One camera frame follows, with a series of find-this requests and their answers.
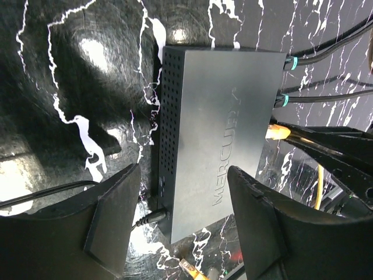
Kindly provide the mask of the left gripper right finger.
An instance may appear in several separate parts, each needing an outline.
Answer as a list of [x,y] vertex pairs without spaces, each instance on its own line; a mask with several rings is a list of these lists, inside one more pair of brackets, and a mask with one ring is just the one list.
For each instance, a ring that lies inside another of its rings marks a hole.
[[318,211],[236,166],[227,180],[248,279],[372,278],[372,216]]

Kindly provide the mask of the black network switch box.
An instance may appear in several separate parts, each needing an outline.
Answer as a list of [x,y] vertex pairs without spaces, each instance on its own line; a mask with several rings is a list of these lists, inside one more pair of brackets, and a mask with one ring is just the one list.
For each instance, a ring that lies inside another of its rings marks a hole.
[[255,175],[285,60],[253,49],[163,49],[158,206],[170,243],[232,214],[228,169]]

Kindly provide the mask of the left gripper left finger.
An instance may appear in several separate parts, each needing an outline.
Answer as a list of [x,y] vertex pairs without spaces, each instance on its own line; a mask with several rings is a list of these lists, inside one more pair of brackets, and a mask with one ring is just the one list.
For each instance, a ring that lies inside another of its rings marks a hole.
[[2,279],[119,279],[124,274],[141,170],[28,215],[1,218]]

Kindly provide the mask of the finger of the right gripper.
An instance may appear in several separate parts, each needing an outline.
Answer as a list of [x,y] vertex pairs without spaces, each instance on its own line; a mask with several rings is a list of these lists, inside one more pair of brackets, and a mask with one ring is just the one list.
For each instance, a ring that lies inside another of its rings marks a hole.
[[285,141],[323,166],[343,190],[372,204],[372,132],[350,127],[302,127],[284,124]]

